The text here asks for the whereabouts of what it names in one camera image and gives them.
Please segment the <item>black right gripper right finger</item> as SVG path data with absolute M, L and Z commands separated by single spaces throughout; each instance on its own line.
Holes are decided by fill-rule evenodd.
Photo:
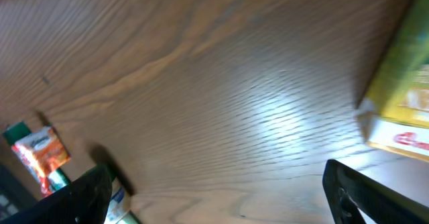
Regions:
M 364 223 L 365 213 L 376 223 L 427 223 L 428 207 L 329 159 L 322 185 L 336 224 Z

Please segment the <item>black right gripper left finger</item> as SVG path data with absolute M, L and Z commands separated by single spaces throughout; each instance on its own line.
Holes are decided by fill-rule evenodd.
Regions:
M 103 224 L 111 194 L 109 169 L 106 165 L 98 165 L 33 207 L 6 218 L 1 224 Z

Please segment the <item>green tea carton box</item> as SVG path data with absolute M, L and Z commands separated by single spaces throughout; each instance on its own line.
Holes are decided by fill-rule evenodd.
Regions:
M 428 0 L 413 0 L 357 108 L 368 146 L 428 160 Z

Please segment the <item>green lid jar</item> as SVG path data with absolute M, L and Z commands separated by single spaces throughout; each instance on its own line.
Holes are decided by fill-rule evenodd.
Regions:
M 112 166 L 106 165 L 111 179 L 111 197 L 104 224 L 138 224 L 141 221 L 131 210 L 131 195 Z

